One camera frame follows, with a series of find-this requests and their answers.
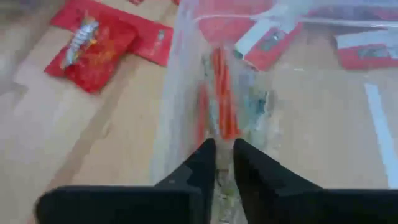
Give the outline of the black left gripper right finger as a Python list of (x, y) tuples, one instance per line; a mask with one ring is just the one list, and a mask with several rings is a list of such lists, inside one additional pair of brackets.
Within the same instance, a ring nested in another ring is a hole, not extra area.
[(322, 188), (243, 139), (233, 162), (249, 224), (398, 224), (398, 190)]

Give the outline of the clear plastic container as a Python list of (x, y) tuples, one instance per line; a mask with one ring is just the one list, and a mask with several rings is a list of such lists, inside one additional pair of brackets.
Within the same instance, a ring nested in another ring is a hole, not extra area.
[(248, 223), (234, 176), (243, 139), (326, 189), (398, 190), (398, 67), (347, 70), (337, 35), (398, 32), (398, 0), (275, 0), (255, 22), (303, 28), (270, 69), (209, 43), (194, 20), (198, 0), (180, 3), (160, 105), (154, 183), (207, 139), (216, 145), (211, 218)]

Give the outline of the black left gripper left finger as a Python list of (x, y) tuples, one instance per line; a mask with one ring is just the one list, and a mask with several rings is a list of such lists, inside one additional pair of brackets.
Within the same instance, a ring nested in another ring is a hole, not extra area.
[(216, 145), (207, 139), (153, 186), (66, 185), (44, 193), (36, 224), (210, 224)]

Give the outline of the red KitKat bar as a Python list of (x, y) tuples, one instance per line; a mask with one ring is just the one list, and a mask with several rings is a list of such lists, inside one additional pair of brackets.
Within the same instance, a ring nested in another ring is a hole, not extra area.
[(234, 45), (234, 56), (259, 71), (266, 71), (289, 48), (303, 28), (301, 22), (261, 19)]
[(174, 30), (159, 22), (150, 21), (95, 0), (67, 0), (50, 23), (61, 29), (74, 31), (79, 27), (86, 12), (91, 16), (102, 14), (116, 16), (132, 24), (137, 30), (138, 38), (130, 46), (129, 52), (158, 65), (167, 65)]
[(398, 32), (374, 30), (335, 37), (340, 65), (347, 70), (398, 67)]

